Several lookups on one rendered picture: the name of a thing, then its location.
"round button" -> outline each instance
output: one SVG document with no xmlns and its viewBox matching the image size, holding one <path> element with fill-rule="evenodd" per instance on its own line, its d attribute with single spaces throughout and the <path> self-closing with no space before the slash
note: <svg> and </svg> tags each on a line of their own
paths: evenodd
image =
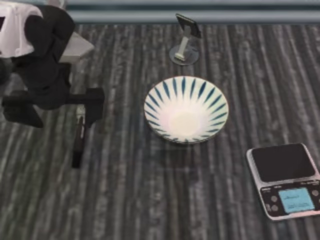
<svg viewBox="0 0 320 240">
<path fill-rule="evenodd" d="M 313 190 L 313 191 L 312 191 L 312 195 L 313 195 L 313 196 L 318 196 L 318 195 L 319 195 L 319 191 Z"/>
<path fill-rule="evenodd" d="M 278 208 L 277 205 L 273 205 L 273 206 L 271 207 L 271 210 L 274 211 L 274 212 L 276 212 L 276 211 L 279 210 L 279 208 Z"/>
<path fill-rule="evenodd" d="M 278 201 L 278 198 L 276 196 L 272 196 L 271 201 L 275 203 L 276 201 Z"/>
</svg>

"black device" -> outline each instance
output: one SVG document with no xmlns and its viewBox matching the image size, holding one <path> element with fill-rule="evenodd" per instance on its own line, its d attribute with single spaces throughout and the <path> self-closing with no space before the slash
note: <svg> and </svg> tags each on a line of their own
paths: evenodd
<svg viewBox="0 0 320 240">
<path fill-rule="evenodd" d="M 175 16 L 183 30 L 183 38 L 180 45 L 174 46 L 170 50 L 170 59 L 175 64 L 181 66 L 192 65 L 199 59 L 199 52 L 194 46 L 191 46 L 189 42 L 191 37 L 201 39 L 201 31 L 194 20 L 179 13 Z"/>
<path fill-rule="evenodd" d="M 320 175 L 304 144 L 253 148 L 246 156 L 271 220 L 320 214 Z"/>
<path fill-rule="evenodd" d="M 66 11 L 58 7 L 44 5 L 33 9 L 40 10 L 41 14 L 27 16 L 23 31 L 23 37 L 32 45 L 33 51 L 11 57 L 12 71 L 21 77 L 27 91 L 13 91 L 4 96 L 3 114 L 9 122 L 42 128 L 43 122 L 33 105 L 43 110 L 58 109 L 66 104 L 83 106 L 78 116 L 72 158 L 72 167 L 79 168 L 86 132 L 103 115 L 104 90 L 88 88 L 85 94 L 70 93 L 72 66 L 59 61 L 75 30 L 75 23 Z"/>
</svg>

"dark wood surface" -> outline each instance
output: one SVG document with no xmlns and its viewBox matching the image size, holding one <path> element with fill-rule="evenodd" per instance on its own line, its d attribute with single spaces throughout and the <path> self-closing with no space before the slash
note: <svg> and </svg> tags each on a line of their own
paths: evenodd
<svg viewBox="0 0 320 240">
<path fill-rule="evenodd" d="M 39 111 L 44 129 L 0 116 L 1 240 L 318 240 L 320 217 L 272 222 L 245 153 L 305 143 L 320 164 L 320 27 L 201 26 L 200 60 L 168 58 L 176 25 L 86 25 L 95 51 L 73 70 L 73 92 L 103 87 L 103 120 L 71 169 L 75 107 Z M 159 81 L 192 75 L 230 105 L 225 128 L 192 146 L 148 127 L 143 102 Z M 8 94 L 22 88 L 17 76 Z"/>
</svg>

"bowl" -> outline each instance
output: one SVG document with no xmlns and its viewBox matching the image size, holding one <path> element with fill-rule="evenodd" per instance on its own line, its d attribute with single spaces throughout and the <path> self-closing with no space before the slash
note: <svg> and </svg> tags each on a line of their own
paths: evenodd
<svg viewBox="0 0 320 240">
<path fill-rule="evenodd" d="M 152 130 L 166 140 L 194 144 L 212 138 L 224 127 L 229 105 L 213 83 L 194 76 L 175 76 L 149 91 L 144 116 Z"/>
</svg>

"scale platform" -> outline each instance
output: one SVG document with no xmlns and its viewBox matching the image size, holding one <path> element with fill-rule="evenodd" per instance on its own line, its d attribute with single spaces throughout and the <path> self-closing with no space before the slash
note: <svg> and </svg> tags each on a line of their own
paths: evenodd
<svg viewBox="0 0 320 240">
<path fill-rule="evenodd" d="M 254 148 L 246 156 L 271 220 L 320 214 L 320 174 L 304 144 Z"/>
</svg>

